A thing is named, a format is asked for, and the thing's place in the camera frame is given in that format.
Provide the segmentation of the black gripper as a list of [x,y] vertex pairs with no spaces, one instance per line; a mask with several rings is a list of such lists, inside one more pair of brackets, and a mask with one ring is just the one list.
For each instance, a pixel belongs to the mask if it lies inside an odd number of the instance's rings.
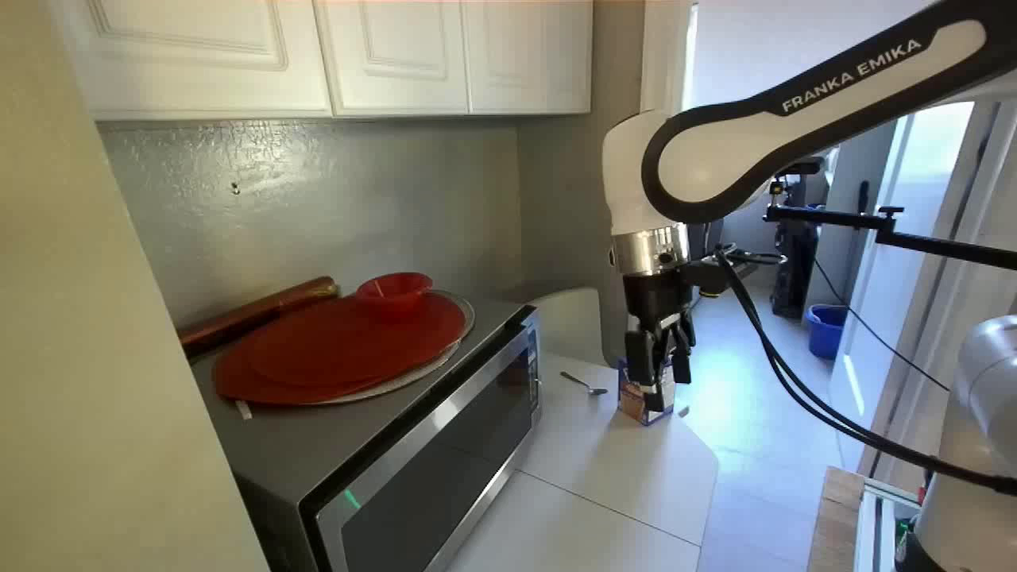
[[615,409],[630,419],[658,423],[673,412],[678,385],[690,385],[690,351],[695,346],[690,299],[691,285],[681,272],[627,278],[627,362],[615,362]]

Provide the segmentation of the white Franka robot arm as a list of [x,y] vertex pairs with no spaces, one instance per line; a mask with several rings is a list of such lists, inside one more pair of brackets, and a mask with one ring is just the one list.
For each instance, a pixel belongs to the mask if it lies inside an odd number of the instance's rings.
[[[737,210],[792,161],[1017,67],[1017,0],[934,0],[886,31],[741,101],[645,112],[599,146],[609,257],[627,288],[620,407],[673,409],[695,342],[690,299],[737,288],[727,254],[691,257],[684,229]],[[919,465],[931,487],[898,572],[1017,572],[1017,317],[976,323],[958,351],[938,455],[895,445],[776,378],[821,423]]]

